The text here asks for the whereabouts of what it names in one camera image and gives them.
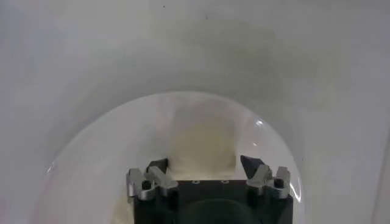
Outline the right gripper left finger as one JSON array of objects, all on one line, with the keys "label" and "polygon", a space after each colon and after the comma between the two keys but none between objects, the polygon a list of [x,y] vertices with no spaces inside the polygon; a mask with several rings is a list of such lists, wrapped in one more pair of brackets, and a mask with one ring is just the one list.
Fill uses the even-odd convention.
[{"label": "right gripper left finger", "polygon": [[166,174],[168,159],[151,161],[145,172],[131,168],[126,174],[127,200],[137,198],[141,201],[152,201],[157,193],[170,197],[178,191],[179,183]]}]

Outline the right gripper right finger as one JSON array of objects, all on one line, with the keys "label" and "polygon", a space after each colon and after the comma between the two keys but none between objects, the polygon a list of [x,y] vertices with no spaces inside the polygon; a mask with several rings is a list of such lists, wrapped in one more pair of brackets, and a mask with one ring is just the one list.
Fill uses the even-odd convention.
[{"label": "right gripper right finger", "polygon": [[291,174],[287,167],[279,166],[273,175],[271,168],[259,158],[241,155],[240,161],[247,177],[247,186],[258,196],[269,195],[278,200],[288,197]]}]

